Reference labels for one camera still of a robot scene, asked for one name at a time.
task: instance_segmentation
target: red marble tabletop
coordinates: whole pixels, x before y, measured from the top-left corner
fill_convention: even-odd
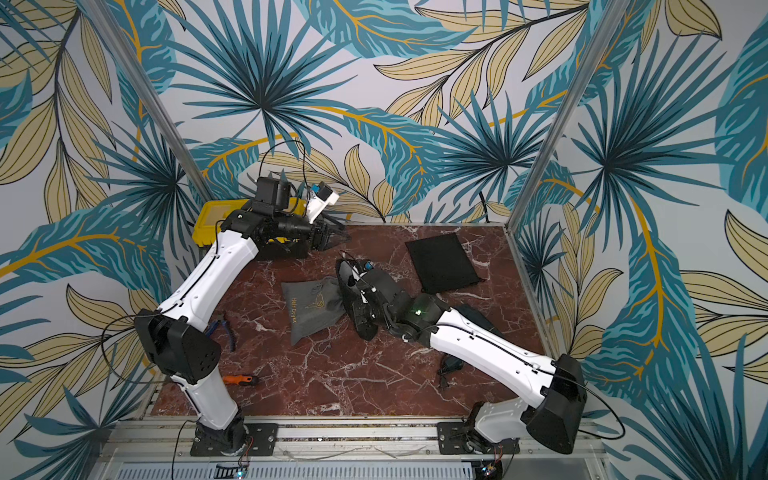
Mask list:
[[[466,415],[475,402],[516,397],[470,365],[437,379],[442,353],[404,343],[384,329],[371,342],[360,339],[345,315],[330,329],[290,345],[290,321],[281,282],[318,280],[335,274],[339,250],[371,259],[416,296],[421,283],[405,242],[456,232],[475,270],[486,279],[441,293],[449,304],[467,303],[499,328],[507,340],[542,353],[520,277],[500,227],[351,226],[351,241],[305,260],[251,262],[219,302],[237,337],[229,352],[223,329],[222,375],[255,374],[260,384],[229,386],[245,415]],[[175,385],[165,385],[153,415],[193,415]]]

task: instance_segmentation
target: blue-handled pliers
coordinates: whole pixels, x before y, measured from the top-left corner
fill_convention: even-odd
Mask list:
[[[219,325],[224,327],[224,331],[227,332],[227,337],[230,339],[230,352],[235,351],[235,335],[232,333],[232,330],[230,329],[230,324],[227,322],[227,318],[224,316],[223,313],[219,314],[217,318],[214,320],[213,323],[208,326],[208,329],[205,331],[205,336],[209,337],[214,334],[217,328],[219,328]]]

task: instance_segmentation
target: yellow case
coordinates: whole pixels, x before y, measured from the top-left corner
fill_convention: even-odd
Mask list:
[[[288,202],[288,209],[291,211],[293,206],[296,205],[295,197],[291,198]],[[209,247],[214,244],[216,240],[216,222],[224,220],[227,215],[231,214],[238,208],[241,208],[248,200],[212,200],[206,202],[203,205],[203,209],[200,211],[200,216],[197,218],[197,222],[194,224],[194,230],[192,232],[192,241],[199,247]],[[299,205],[296,206],[296,210],[293,211],[296,215],[304,215],[306,208],[306,201],[299,200]]]

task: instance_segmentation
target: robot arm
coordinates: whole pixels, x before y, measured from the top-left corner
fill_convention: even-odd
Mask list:
[[[289,195],[287,184],[260,178],[257,196],[227,217],[215,244],[189,277],[157,311],[142,310],[135,320],[149,360],[179,385],[197,411],[196,437],[216,446],[210,455],[237,455],[247,440],[243,414],[219,373],[221,348],[203,333],[214,308],[238,273],[260,250],[274,246],[274,239],[294,239],[324,250],[333,229],[316,221],[320,211],[338,199],[332,190],[322,184],[315,187],[305,217],[284,213]],[[523,403],[511,408],[476,406],[470,433],[496,443],[527,429],[556,452],[573,450],[586,401],[577,388],[584,381],[576,360],[562,356],[554,361],[522,349],[434,296],[413,299],[379,269],[340,260],[337,274],[345,309],[364,339],[370,340],[383,326],[406,342],[418,341],[464,359],[519,395]]]

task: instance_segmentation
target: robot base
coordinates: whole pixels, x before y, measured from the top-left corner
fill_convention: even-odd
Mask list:
[[[477,402],[464,423],[439,422],[437,424],[441,455],[466,455],[468,453],[487,455],[496,453],[499,447],[505,455],[520,453],[518,439],[505,439],[499,443],[493,443],[475,430],[475,420],[483,405],[483,402]]]
[[[190,455],[193,457],[242,455],[250,444],[248,456],[268,457],[275,449],[276,438],[276,423],[243,423],[243,413],[238,409],[235,418],[224,430],[213,430],[198,422]]]

